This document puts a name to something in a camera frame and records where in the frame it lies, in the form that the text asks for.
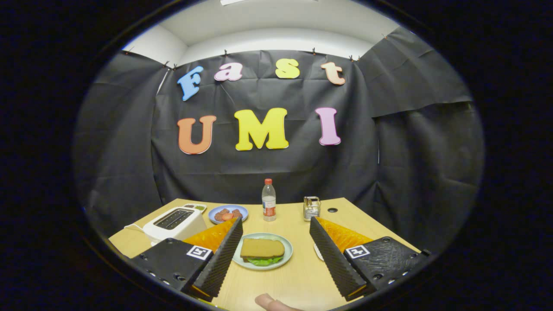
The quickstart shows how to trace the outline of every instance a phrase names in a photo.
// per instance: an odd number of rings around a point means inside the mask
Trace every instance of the bottle label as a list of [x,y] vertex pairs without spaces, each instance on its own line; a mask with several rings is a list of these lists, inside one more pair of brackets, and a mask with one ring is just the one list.
[[265,216],[274,216],[275,213],[275,207],[277,205],[277,201],[263,201],[263,215]]

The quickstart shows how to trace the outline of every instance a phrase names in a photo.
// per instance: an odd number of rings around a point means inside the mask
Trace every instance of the letter i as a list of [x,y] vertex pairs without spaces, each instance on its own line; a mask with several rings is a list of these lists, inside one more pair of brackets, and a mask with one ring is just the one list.
[[339,144],[341,139],[336,135],[336,124],[334,123],[336,109],[317,108],[315,112],[321,118],[322,137],[319,139],[319,143],[323,146]]

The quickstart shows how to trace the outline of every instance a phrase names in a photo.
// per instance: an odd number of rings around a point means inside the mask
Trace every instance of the table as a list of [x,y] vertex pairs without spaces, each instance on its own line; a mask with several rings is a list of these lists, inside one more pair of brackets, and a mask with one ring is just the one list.
[[[224,205],[175,199],[137,220],[135,224],[143,227],[148,221],[169,209],[188,203],[207,205],[207,210],[202,216],[208,228],[214,226],[207,216],[209,211]],[[268,293],[274,299],[303,310],[329,310],[346,304],[325,263],[315,253],[315,243],[309,235],[310,223],[303,220],[303,202],[278,204],[276,220],[271,222],[263,220],[261,204],[239,205],[244,206],[249,214],[248,219],[243,223],[244,235],[270,232],[283,236],[292,243],[294,253],[286,264],[266,271],[246,269],[231,262],[221,291],[218,297],[213,299],[212,304],[230,311],[261,311],[263,309],[256,305],[254,298],[263,293]],[[414,251],[420,252],[345,198],[322,200],[321,208],[323,219],[357,231],[373,240],[390,236]],[[328,208],[336,208],[338,211],[328,212]],[[146,235],[134,226],[119,231],[109,240],[130,258],[151,247]]]

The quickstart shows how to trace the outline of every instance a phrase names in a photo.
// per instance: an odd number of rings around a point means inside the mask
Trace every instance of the white ceiling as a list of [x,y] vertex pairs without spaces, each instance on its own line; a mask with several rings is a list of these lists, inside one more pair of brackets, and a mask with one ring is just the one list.
[[398,27],[351,0],[245,0],[222,6],[205,0],[161,22],[187,46],[226,34],[264,28],[306,28],[375,44]]

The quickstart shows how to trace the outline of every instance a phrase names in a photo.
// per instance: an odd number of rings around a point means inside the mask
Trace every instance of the white toaster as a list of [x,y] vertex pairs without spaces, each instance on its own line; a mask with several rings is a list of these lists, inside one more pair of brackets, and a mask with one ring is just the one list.
[[154,218],[142,229],[154,246],[169,237],[182,241],[207,226],[200,210],[178,206]]

